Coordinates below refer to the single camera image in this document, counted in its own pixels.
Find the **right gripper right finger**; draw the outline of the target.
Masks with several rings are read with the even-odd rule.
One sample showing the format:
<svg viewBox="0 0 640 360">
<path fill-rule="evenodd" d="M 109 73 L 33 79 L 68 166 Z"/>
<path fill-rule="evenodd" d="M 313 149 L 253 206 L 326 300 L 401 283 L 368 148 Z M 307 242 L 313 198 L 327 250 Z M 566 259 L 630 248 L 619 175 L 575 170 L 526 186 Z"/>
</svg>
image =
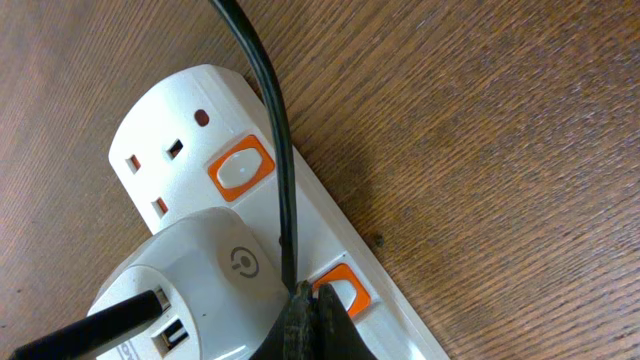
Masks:
<svg viewBox="0 0 640 360">
<path fill-rule="evenodd" d="M 317 310 L 316 359 L 376 360 L 331 285 L 320 286 Z"/>
</svg>

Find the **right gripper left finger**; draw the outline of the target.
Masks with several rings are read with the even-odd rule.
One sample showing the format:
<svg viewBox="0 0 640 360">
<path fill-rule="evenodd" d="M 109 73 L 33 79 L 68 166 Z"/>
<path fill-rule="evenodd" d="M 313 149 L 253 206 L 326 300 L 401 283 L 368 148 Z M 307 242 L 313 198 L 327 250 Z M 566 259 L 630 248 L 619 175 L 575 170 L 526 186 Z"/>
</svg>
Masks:
<svg viewBox="0 0 640 360">
<path fill-rule="evenodd" d="M 314 358 L 315 300 L 308 281 L 300 282 L 250 360 Z"/>
</svg>

